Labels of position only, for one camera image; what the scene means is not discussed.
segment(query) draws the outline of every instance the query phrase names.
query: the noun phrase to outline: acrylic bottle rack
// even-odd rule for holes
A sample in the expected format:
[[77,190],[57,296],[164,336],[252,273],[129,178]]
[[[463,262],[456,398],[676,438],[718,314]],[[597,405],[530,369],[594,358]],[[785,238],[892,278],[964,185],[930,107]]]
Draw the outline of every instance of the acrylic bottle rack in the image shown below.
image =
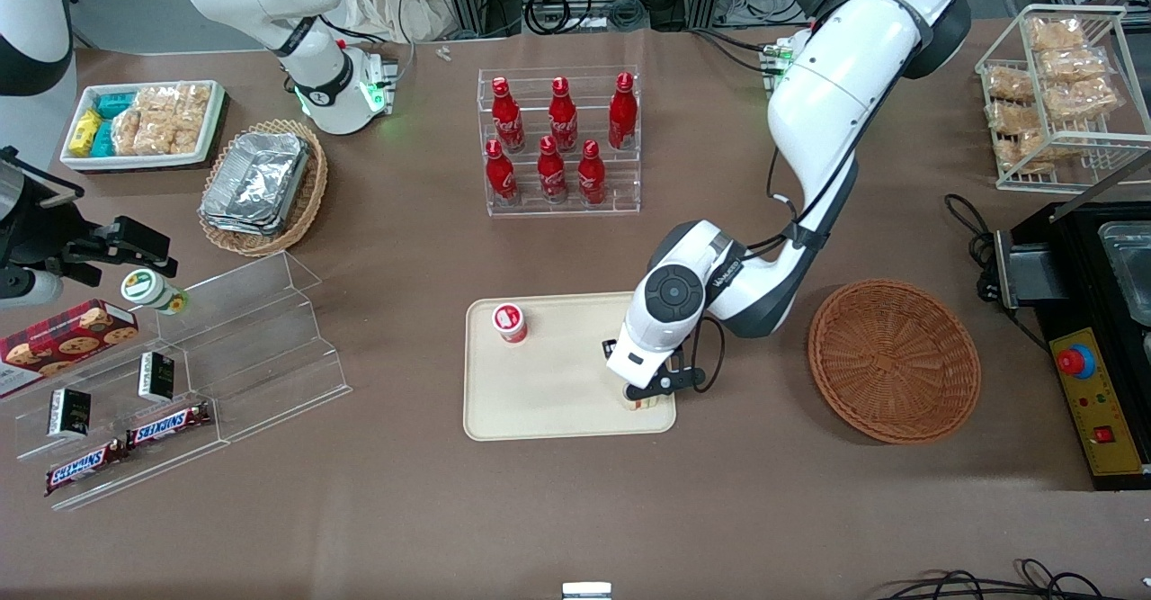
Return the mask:
[[[124,439],[128,428],[199,402],[212,423],[132,449],[129,457],[54,491],[45,502],[75,509],[254,435],[352,389],[340,356],[320,336],[305,291],[320,283],[288,252],[243,265],[188,289],[189,306],[175,317],[132,310],[139,336],[44,379],[0,403],[16,426],[22,471],[44,493],[45,472]],[[175,398],[157,404],[137,395],[140,354],[176,362]],[[47,438],[49,392],[92,395],[89,434]]]
[[[639,105],[635,120],[635,145],[632,150],[616,150],[608,144],[608,105],[616,93],[616,76],[620,71],[630,71],[635,76],[632,89]],[[491,92],[491,79],[502,76],[508,79],[511,94],[519,104],[524,117],[526,144],[523,152],[508,154],[514,172],[516,183],[520,191],[520,204],[503,207],[496,203],[491,187],[487,182],[482,168],[487,158],[483,144],[496,138],[495,123],[491,120],[491,104],[495,99]],[[548,107],[551,105],[551,79],[566,76],[572,100],[578,111],[579,144],[571,153],[564,153],[565,179],[567,182],[567,200],[554,205],[543,198],[540,187],[540,175],[536,161],[540,158],[540,138],[551,132]],[[483,193],[487,198],[488,214],[491,218],[511,218],[511,215],[617,215],[637,213],[640,210],[640,149],[642,142],[641,124],[643,120],[643,100],[639,68],[635,66],[605,66],[584,68],[501,68],[501,70],[480,70],[477,92],[480,121],[479,161],[483,179]],[[594,139],[600,144],[600,158],[607,170],[608,197],[603,204],[586,206],[579,197],[580,152],[584,142]]]

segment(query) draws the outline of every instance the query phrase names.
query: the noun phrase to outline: emergency stop button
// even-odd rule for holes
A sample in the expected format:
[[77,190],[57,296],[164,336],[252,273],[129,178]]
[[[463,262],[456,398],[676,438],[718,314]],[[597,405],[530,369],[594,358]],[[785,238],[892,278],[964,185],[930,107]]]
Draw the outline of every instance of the emergency stop button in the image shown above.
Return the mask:
[[1055,356],[1060,373],[1085,380],[1095,375],[1095,354],[1083,344],[1072,344]]

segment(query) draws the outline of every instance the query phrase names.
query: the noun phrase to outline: table surface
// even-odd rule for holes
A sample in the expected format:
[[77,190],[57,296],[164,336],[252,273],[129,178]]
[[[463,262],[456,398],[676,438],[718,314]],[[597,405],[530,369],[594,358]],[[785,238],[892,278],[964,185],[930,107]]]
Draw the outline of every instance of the table surface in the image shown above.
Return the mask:
[[[874,597],[881,583],[963,568],[1017,579],[1037,557],[1144,595],[1145,493],[1092,493],[1049,358],[976,298],[958,191],[994,228],[1049,196],[996,191],[974,63],[1006,22],[976,23],[959,55],[901,81],[859,146],[861,170],[788,322],[729,339],[723,375],[683,395],[664,434],[473,442],[462,428],[464,313],[475,299],[632,289],[674,223],[706,218],[754,242],[785,221],[763,187],[772,140],[753,71],[689,35],[572,35],[421,47],[396,113],[322,136],[323,207],[294,249],[355,392],[75,512],[43,471],[0,449],[6,598],[555,598],[604,579],[622,599]],[[748,31],[773,39],[782,31]],[[300,117],[274,55],[78,52],[81,84],[221,81],[224,137]],[[643,74],[643,211],[498,220],[478,164],[479,68],[637,63]],[[54,170],[68,173],[61,166]],[[790,170],[777,189],[796,195]],[[205,170],[82,179],[90,220],[127,214],[171,236],[178,284],[245,259],[200,231]],[[116,301],[128,268],[97,295]],[[953,438],[879,446],[836,417],[808,374],[810,318],[836,288],[912,281],[958,313],[983,394]],[[64,301],[92,290],[69,284]],[[49,310],[6,312],[0,331]],[[714,355],[707,341],[702,355]]]

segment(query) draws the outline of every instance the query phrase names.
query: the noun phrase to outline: empty wicker basket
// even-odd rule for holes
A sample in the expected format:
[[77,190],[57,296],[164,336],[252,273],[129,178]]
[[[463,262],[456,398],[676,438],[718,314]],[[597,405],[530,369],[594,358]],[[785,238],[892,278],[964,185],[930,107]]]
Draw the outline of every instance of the empty wicker basket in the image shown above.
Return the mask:
[[808,363],[828,404],[884,442],[955,432],[980,397],[980,358],[942,302],[902,281],[860,281],[823,302]]

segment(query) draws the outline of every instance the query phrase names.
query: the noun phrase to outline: white tray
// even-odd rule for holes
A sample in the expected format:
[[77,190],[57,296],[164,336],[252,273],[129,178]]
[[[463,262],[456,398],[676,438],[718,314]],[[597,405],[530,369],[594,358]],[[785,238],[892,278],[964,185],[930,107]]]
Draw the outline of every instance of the white tray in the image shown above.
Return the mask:
[[[467,309],[464,432],[472,440],[654,434],[676,423],[674,396],[633,411],[601,342],[616,339],[632,293],[480,299]],[[502,302],[524,311],[527,339],[491,325]]]
[[212,96],[208,98],[208,109],[204,114],[204,124],[200,126],[200,138],[196,142],[196,152],[181,154],[140,154],[140,157],[114,157],[114,158],[77,158],[68,150],[68,140],[76,132],[76,126],[83,113],[92,107],[96,97],[104,94],[116,94],[116,92],[136,92],[140,88],[171,86],[176,81],[166,83],[124,83],[124,84],[94,84],[85,88],[79,96],[79,104],[73,115],[71,124],[68,127],[68,136],[64,137],[60,149],[60,162],[74,169],[76,173],[132,173],[132,170],[159,170],[173,166],[186,166],[190,162],[201,162],[208,157],[212,149],[212,139],[215,137],[216,124],[220,121],[220,111],[223,108],[224,89],[216,81],[188,81],[188,83],[209,84]]

